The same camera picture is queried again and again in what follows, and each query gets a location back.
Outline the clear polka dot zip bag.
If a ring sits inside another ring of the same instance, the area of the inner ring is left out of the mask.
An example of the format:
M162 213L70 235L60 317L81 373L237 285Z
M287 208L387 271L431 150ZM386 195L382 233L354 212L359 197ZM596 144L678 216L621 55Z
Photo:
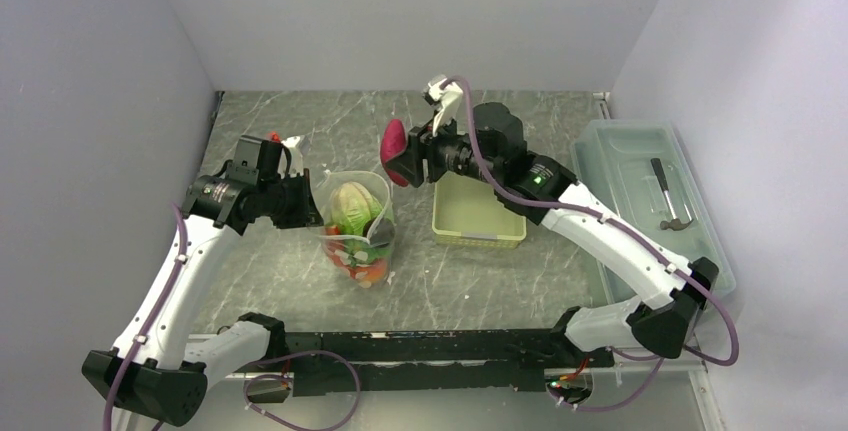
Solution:
M313 235L332 265L362 288L385 280L397 234L388 182L368 171L326 172L314 197L323 223Z

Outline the dark red sweet potato toy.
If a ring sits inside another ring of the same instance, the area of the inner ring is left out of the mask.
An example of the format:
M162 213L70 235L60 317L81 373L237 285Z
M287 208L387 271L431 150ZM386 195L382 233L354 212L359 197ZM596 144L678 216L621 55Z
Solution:
M390 120L381 139L379 157L387 176L394 184L400 187L408 186L409 182L406 178L389 168L389 161L403 154L406 146L407 133L402 121L399 119Z

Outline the green perforated plastic basket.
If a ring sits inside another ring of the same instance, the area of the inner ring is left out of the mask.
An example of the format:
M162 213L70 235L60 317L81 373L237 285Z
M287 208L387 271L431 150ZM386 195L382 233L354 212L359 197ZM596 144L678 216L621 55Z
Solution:
M444 245L514 249L527 235L526 219L507 210L487 183L452 172L435 184L431 227Z

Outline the orange peach toy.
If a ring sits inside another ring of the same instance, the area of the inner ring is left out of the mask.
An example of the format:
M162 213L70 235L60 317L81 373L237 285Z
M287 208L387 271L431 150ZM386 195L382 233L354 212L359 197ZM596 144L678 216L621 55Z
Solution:
M383 281L389 271L387 260L377 260L367 266L355 266L349 270L350 277L363 288L371 286Z

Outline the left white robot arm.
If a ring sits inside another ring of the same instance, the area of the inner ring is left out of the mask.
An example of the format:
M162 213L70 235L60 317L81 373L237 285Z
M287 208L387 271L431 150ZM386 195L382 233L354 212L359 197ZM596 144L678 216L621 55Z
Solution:
M209 389L254 363L264 371L287 357L285 325L256 312L200 344L191 327L211 284L246 229L267 218L278 229L323 220L304 165L307 137L243 135L214 174L198 177L174 207L176 232L160 271L133 319L104 351L92 350L82 374L105 399L101 426L115 409L183 426Z

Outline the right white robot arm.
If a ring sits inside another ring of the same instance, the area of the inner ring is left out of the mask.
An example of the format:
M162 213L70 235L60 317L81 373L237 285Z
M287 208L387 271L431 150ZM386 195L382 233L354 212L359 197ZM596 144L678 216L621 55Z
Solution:
M380 159L399 186L435 183L447 173L483 181L519 197L501 197L503 207L561 235L614 272L635 297L598 308L572 307L552 328L551 352L574 366L600 348L641 347L678 358L705 309L717 265L665 250L597 199L574 173L555 159L528 149L522 121L501 103L473 109L474 130L460 134L455 122L434 121L406 130L387 124Z

